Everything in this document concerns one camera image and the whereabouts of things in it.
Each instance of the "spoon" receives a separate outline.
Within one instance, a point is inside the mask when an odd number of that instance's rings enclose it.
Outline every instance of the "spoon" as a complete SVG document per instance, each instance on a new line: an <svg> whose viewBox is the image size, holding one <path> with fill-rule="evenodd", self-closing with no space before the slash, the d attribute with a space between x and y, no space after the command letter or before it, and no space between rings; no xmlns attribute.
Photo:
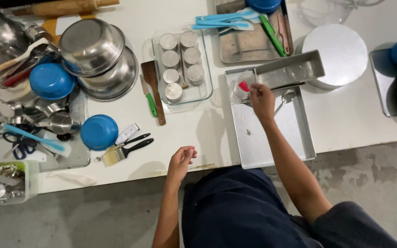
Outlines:
<svg viewBox="0 0 397 248"><path fill-rule="evenodd" d="M281 96L282 102L281 102L280 106L278 107L278 109L275 110L275 113L274 113L273 115L274 115L274 116L277 115L277 113L278 113L279 110L283 107L283 105L286 104L286 103L292 102L292 100L295 98L295 96L296 96L296 93L295 93L294 90L288 90L288 91L286 91L286 92Z"/></svg>

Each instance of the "glass baking dish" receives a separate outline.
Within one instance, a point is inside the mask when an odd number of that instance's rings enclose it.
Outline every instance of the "glass baking dish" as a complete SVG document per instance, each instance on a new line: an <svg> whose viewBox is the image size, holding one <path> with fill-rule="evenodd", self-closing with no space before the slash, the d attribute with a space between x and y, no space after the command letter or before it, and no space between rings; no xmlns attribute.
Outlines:
<svg viewBox="0 0 397 248"><path fill-rule="evenodd" d="M160 98L162 99L163 103L165 103L169 108L185 107L185 106L200 104L205 100L209 99L214 90L212 86L212 80L210 75L207 51L205 47L205 40L203 38L203 32L201 30L193 30L190 28L190 26L191 24L184 24L180 26L160 28L154 31L153 37L151 39L151 43L153 45L154 61L156 63L157 81L159 86ZM203 83L200 84L199 86L194 86L190 84L187 78L187 67L185 65L185 62L180 63L180 67L177 70L179 72L179 84L181 85L183 83L182 80L183 76L181 69L181 67L183 66L185 73L185 82L189 87L183 90L183 97L182 100L180 100L180 102L171 102L165 96L164 93L167 83L163 80L162 75L163 72L166 70L166 68L162 64L162 54L164 52L164 49L160 46L160 37L165 33L172 33L177 38L178 44L177 44L176 52L180 56L180 49L181 49L179 45L180 35L185 31L193 31L198 36L197 46L201 52L200 64L203 66L203 69L205 70L205 78L203 80Z"/></svg>

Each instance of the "white countertop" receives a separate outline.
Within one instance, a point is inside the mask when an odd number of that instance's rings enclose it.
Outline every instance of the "white countertop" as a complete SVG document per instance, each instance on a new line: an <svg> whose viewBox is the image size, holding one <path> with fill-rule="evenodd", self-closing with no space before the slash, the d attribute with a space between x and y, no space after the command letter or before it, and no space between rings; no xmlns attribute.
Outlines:
<svg viewBox="0 0 397 248"><path fill-rule="evenodd" d="M296 4L291 2L288 3L289 21L294 44L297 45L310 29L295 20L292 9ZM150 39L153 31L167 25L191 22L195 16L205 14L214 14L212 0L174 0L169 3L122 0L121 5L104 8L96 17L124 32L126 44L140 64L152 59ZM384 43L395 42L397 1L358 7L345 25L363 38L368 52ZM89 100L90 116L109 115L117 122L119 130L137 123L141 128L140 134L151 133L150 138L154 138L154 142L133 151L127 159L111 167L95 161L94 158L103 152L92 151L89 166L61 172L93 178L97 185L162 176L166 174L174 152L187 145L195 146L198 151L198 158L190 166L190 171L240 164L224 72L252 64L223 64L217 35L215 32L212 34L205 37L214 86L210 101L193 111L165 113L166 125L158 126L157 119L150 114L140 79L129 93L116 101ZM397 117L388 118L383 114L370 63L361 78L337 90L327 92L311 86L303 87L303 99L317 153L397 141ZM47 172L41 173L41 193L80 188L58 178L47 178L47 175Z"/></svg>

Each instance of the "stacked bowls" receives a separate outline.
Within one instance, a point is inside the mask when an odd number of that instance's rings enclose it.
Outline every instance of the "stacked bowls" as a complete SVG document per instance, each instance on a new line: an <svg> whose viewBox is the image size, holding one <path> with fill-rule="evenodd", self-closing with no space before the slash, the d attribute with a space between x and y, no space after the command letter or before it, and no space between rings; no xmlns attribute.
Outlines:
<svg viewBox="0 0 397 248"><path fill-rule="evenodd" d="M84 19L59 40L63 67L78 77L82 90L98 101L126 94L137 78L138 62L122 31L99 19Z"/></svg>

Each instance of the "scissors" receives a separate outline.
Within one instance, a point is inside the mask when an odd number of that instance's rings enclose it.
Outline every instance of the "scissors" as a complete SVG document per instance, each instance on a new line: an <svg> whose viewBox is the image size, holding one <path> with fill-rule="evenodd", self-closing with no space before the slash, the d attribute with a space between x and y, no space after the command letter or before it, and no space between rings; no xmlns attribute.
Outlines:
<svg viewBox="0 0 397 248"><path fill-rule="evenodd" d="M19 134L5 132L3 133L3 139L12 143L11 151L17 160L25 159L27 154L32 154L36 151L36 142L31 138L24 138L24 136Z"/></svg>

